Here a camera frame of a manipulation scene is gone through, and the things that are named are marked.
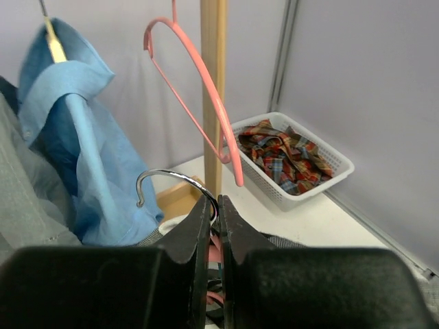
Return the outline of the black white checkered shirt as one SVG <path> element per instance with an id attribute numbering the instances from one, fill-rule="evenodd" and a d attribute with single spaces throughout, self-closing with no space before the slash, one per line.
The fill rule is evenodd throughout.
<path id="1" fill-rule="evenodd" d="M 152 233 L 150 233 L 146 238 L 137 243 L 138 247 L 145 247 L 157 243 L 161 238 L 163 238 L 167 233 L 171 232 L 183 219 L 184 215 L 174 217 L 160 224 Z M 279 248 L 299 248 L 305 247 L 301 243 L 291 241 L 289 239 L 283 238 L 281 236 L 268 234 L 261 232 L 261 234 Z M 419 285 L 420 291 L 423 294 L 425 303 L 430 310 L 432 316 L 434 317 L 436 323 L 438 324 L 438 283 L 433 283 L 428 281 L 426 278 L 421 278 L 420 274 L 416 274 L 413 271 L 415 279 Z"/>

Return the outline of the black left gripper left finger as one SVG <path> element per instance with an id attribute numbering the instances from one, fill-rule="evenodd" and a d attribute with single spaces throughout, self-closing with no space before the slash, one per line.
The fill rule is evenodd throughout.
<path id="1" fill-rule="evenodd" d="M 149 247 L 25 247 L 1 266 L 2 328 L 203 328 L 211 206 Z"/>

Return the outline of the pink hanger with chrome hook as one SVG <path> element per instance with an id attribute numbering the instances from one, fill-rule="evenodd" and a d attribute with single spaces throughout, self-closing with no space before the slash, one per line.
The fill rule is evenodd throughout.
<path id="1" fill-rule="evenodd" d="M 159 239 L 161 239 L 162 236 L 165 236 L 168 232 L 173 230 L 181 221 L 183 221 L 187 215 L 189 214 L 189 211 L 193 208 L 193 205 L 197 202 L 198 199 L 195 197 L 201 193 L 201 195 L 204 195 L 207 197 L 207 199 L 211 203 L 211 226 L 215 223 L 217 223 L 217 219 L 220 215 L 220 208 L 218 206 L 218 202 L 215 199 L 215 197 L 212 195 L 210 191 L 208 191 L 203 183 L 201 183 L 198 178 L 189 177 L 187 175 L 183 175 L 181 173 L 177 173 L 175 171 L 170 171 L 168 169 L 150 169 L 147 171 L 144 171 L 139 175 L 139 177 L 136 180 L 136 190 L 137 195 L 139 197 L 139 200 L 137 202 L 137 207 L 141 208 L 145 203 L 145 198 L 143 195 L 143 192 L 141 192 L 141 187 L 143 181 L 153 175 L 164 175 L 167 177 L 172 178 L 178 178 L 185 183 L 178 184 L 177 186 L 173 188 L 169 188 L 166 191 L 163 191 L 157 195 L 157 204 L 162 206 L 163 214 L 165 215 L 164 219 L 161 221 L 161 223 L 158 225 L 157 229 L 155 229 L 151 234 L 149 234 L 146 238 L 144 238 L 142 241 L 136 244 L 136 246 L 148 246 L 152 245 L 153 243 L 157 242 Z M 189 199 L 186 198 L 186 194 L 189 193 L 192 190 L 197 190 L 198 192 L 193 194 L 192 197 Z M 207 304 L 213 304 L 214 302 L 217 303 L 219 306 L 223 307 L 222 304 L 224 303 L 224 298 L 216 292 L 212 292 L 209 288 L 208 283 L 209 281 L 209 265 L 212 264 L 219 264 L 221 265 L 221 257 L 220 257 L 220 247 L 219 247 L 219 238 L 218 233 L 215 233 L 216 229 L 212 229 L 209 232 L 209 253 L 208 253 L 208 262 L 206 267 L 207 270 L 207 277 L 206 277 L 206 287 L 207 287 L 207 293 L 206 293 L 206 303 Z M 221 283 L 221 278 L 218 268 L 213 268 L 213 270 L 217 270 L 217 272 L 214 273 L 213 279 L 219 280 L 219 283 Z"/>

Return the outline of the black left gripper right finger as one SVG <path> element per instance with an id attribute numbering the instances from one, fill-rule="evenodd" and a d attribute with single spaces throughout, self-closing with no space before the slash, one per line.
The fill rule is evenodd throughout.
<path id="1" fill-rule="evenodd" d="M 278 248 L 221 196 L 226 328 L 435 328 L 408 266 L 379 248 Z"/>

